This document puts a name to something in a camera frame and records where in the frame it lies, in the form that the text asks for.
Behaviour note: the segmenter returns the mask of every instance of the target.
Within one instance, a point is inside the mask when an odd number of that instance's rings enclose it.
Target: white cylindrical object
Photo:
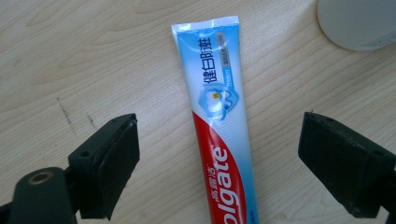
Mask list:
[[[396,42],[396,0],[318,0],[318,20],[325,35],[345,49]]]

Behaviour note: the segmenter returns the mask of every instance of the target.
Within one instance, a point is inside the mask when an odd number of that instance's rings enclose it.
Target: wooden table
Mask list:
[[[170,26],[238,15],[261,223],[353,218],[297,155],[305,111],[396,153],[396,45],[354,52],[320,30],[316,0],[0,3],[0,204],[33,170],[136,113],[141,161],[110,223],[209,223],[190,102]],[[82,220],[79,223],[107,223]]]

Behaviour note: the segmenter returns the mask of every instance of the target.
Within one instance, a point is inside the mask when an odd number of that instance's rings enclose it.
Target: wood grain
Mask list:
[[[355,219],[297,156],[304,111],[396,153],[396,45],[354,52],[321,32],[315,0],[0,2],[0,204],[109,119],[136,113],[141,162],[110,223],[209,223],[174,23],[238,15],[261,223]],[[81,220],[79,223],[107,223]]]

